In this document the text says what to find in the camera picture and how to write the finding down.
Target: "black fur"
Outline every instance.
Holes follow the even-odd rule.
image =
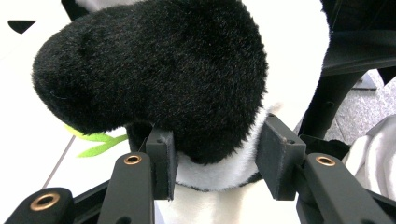
[[[80,18],[35,58],[35,90],[83,133],[173,130],[198,163],[230,155],[265,92],[259,31],[237,0],[148,0]]]

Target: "panda plush toy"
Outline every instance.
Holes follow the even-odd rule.
[[[128,127],[139,146],[148,127],[172,130],[178,185],[158,203],[165,223],[262,223],[258,136],[268,113],[294,129],[309,106],[329,44],[320,1],[105,7],[43,45],[39,97],[85,134]]]

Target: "bamboo leaf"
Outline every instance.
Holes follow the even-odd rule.
[[[118,136],[116,138],[111,139],[110,141],[103,143],[102,145],[91,147],[91,148],[83,151],[82,153],[80,153],[78,155],[78,157],[86,158],[86,157],[94,157],[94,156],[100,155],[100,154],[108,151],[112,147],[114,147],[116,144],[118,144],[126,139],[128,139],[127,134]]]
[[[83,134],[68,125],[65,125],[65,128],[67,131],[69,131],[71,134],[75,135],[77,138],[87,140],[87,141],[108,142],[108,141],[111,141],[112,139],[114,139],[112,136],[107,135],[105,133]]]

